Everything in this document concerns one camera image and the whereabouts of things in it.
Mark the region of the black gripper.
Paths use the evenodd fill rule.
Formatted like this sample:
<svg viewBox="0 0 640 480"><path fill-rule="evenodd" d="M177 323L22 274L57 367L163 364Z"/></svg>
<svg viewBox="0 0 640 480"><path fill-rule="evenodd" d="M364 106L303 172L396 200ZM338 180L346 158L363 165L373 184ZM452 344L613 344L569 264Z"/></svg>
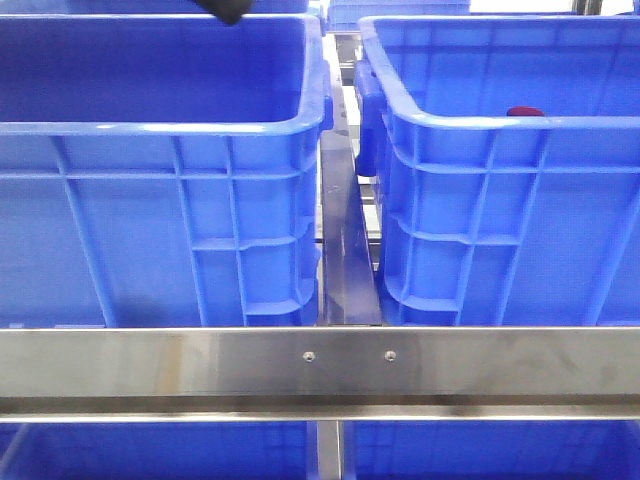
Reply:
<svg viewBox="0 0 640 480"><path fill-rule="evenodd" d="M253 0L194 0L207 13L226 25L236 25L254 5Z"/></svg>

